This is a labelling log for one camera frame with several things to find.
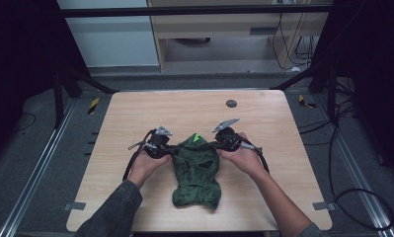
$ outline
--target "floor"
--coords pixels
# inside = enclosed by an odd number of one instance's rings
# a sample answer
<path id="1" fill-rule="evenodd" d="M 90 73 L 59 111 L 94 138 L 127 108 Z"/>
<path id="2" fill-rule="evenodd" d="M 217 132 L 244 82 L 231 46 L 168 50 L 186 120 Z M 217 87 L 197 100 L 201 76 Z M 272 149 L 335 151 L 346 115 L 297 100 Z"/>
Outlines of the floor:
<path id="1" fill-rule="evenodd" d="M 171 40 L 166 58 L 163 72 L 133 72 L 112 77 L 99 75 L 96 79 L 123 91 L 268 89 L 296 74 L 296 71 L 279 67 L 266 38 L 211 39 L 209 43 Z M 308 82 L 306 79 L 297 83 L 285 94 L 325 201 L 331 203 L 334 199 L 328 173 L 329 162 L 332 162 L 336 193 L 354 187 L 369 188 L 394 210 L 394 169 L 378 164 L 377 154 L 361 121 L 355 117 L 355 110 L 340 117 L 340 132 L 333 143 L 331 156 L 329 144 L 322 143 L 330 140 L 332 126 L 324 125 L 312 132 L 302 132 L 327 119 L 326 92 L 311 95 L 306 89 Z M 39 174 L 32 195 L 25 197 L 28 203 L 18 209 L 23 217 L 15 222 L 17 236 L 71 236 L 65 228 L 69 212 L 64 210 L 64 206 L 75 199 L 93 151 L 93 141 L 97 137 L 95 132 L 100 129 L 111 99 L 111 95 L 86 84 L 81 83 L 81 87 L 84 93 L 80 99 L 71 100 L 64 96 L 65 106 L 73 105 L 71 119 L 59 137 L 58 145 L 48 150 L 50 159 L 45 163 L 43 173 Z M 299 95 L 304 96 L 307 104 L 314 104 L 317 108 L 300 105 Z M 1 148 L 0 229 L 23 194 L 26 183 L 32 180 L 32 171 L 55 132 L 52 96 L 52 91 L 45 91 L 26 101 L 25 113 L 15 132 Z M 100 98 L 100 103 L 90 116 L 87 111 L 96 97 Z M 347 96 L 338 95 L 337 102 L 341 104 L 346 99 Z M 344 104 L 344 108 L 349 106 L 350 103 Z M 364 195 L 347 195 L 341 203 L 354 217 L 370 225 L 373 221 L 385 220 L 384 213 L 389 213 L 385 205 L 373 206 L 379 202 Z M 375 217 L 375 212 L 383 214 Z M 334 226 L 325 232 L 329 236 L 394 236 L 394 228 L 378 232 L 363 227 L 339 208 L 330 214 Z M 223 233 L 221 236 L 234 235 Z"/>

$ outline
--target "green cloth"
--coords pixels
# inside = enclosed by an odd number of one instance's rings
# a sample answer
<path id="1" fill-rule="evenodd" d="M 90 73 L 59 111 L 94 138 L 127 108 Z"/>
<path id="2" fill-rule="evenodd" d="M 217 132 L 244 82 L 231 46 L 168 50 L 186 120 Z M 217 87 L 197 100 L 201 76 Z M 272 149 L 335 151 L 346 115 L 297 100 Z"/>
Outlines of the green cloth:
<path id="1" fill-rule="evenodd" d="M 173 156 L 178 188 L 174 190 L 174 206 L 204 204 L 217 209 L 221 198 L 220 185 L 215 180 L 219 169 L 219 156 L 215 149 L 199 134 L 194 134 L 179 145 Z"/>

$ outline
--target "black pole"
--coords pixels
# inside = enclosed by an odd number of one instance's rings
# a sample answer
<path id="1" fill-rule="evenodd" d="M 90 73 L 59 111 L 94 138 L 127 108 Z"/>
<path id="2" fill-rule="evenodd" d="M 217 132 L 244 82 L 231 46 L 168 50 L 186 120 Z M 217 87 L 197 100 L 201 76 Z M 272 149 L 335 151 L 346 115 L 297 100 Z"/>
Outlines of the black pole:
<path id="1" fill-rule="evenodd" d="M 345 8 L 333 4 L 291 5 L 229 5 L 188 7 L 144 7 L 108 9 L 62 9 L 60 11 L 35 12 L 35 16 L 88 18 L 88 17 L 133 17 L 171 15 L 255 14 L 255 13 L 317 13 L 332 12 Z"/>

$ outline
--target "gray floor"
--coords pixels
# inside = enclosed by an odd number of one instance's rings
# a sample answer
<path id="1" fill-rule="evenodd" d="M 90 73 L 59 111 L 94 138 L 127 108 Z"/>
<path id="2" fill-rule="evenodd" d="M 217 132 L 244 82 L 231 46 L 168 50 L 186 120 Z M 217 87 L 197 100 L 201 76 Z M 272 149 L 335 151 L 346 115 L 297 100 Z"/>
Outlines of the gray floor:
<path id="1" fill-rule="evenodd" d="M 279 68 L 273 60 L 270 46 L 261 38 L 211 39 L 208 44 L 193 45 L 172 40 L 169 47 L 164 72 L 132 73 L 118 77 L 101 75 L 97 80 L 114 89 L 125 91 L 205 90 L 269 88 L 295 74 Z M 317 104 L 325 97 L 325 93 L 311 96 L 305 85 L 308 85 L 308 80 L 285 92 L 299 126 L 325 119 L 320 109 L 307 108 L 298 103 L 300 94 L 306 97 L 307 102 Z M 18 232 L 21 236 L 69 234 L 65 228 L 68 211 L 63 210 L 63 206 L 75 199 L 88 163 L 88 153 L 93 150 L 90 141 L 96 140 L 93 132 L 99 131 L 111 99 L 111 95 L 105 95 L 88 85 L 81 83 L 81 86 L 84 93 L 75 102 L 71 120 L 20 223 Z M 90 103 L 96 97 L 100 98 L 100 103 L 93 115 L 87 115 Z M 69 99 L 66 96 L 65 98 L 67 105 Z M 339 96 L 338 102 L 345 99 L 346 97 Z M 14 132 L 0 153 L 0 227 L 12 210 L 53 132 L 52 91 L 46 91 L 27 100 L 24 112 L 29 114 L 23 115 L 16 128 L 27 128 Z M 377 154 L 360 121 L 355 118 L 355 112 L 341 118 L 340 123 L 339 137 L 349 146 L 364 178 L 369 182 L 371 189 L 394 209 L 394 169 L 378 165 Z M 325 126 L 301 137 L 306 144 L 305 148 L 325 201 L 332 202 L 328 178 L 329 145 L 311 145 L 328 141 L 331 129 Z M 343 158 L 341 149 L 335 145 L 332 153 L 332 171 L 337 193 L 355 186 L 350 169 Z M 346 197 L 343 204 L 360 220 L 372 223 L 368 210 L 358 195 Z M 330 213 L 334 225 L 326 232 L 329 236 L 380 236 L 376 231 L 355 224 L 339 209 Z"/>

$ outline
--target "dark sleeve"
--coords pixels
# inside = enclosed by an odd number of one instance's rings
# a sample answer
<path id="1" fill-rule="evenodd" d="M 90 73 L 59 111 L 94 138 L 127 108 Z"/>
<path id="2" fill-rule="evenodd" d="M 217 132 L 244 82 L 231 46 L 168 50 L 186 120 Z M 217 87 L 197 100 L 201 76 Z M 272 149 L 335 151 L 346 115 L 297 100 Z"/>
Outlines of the dark sleeve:
<path id="1" fill-rule="evenodd" d="M 128 236 L 141 202 L 138 187 L 125 180 L 74 236 Z"/>
<path id="2" fill-rule="evenodd" d="M 316 236 L 317 237 L 323 236 L 323 233 L 314 222 L 312 222 L 303 231 L 301 231 L 301 233 L 297 235 L 297 237 L 316 237 Z"/>

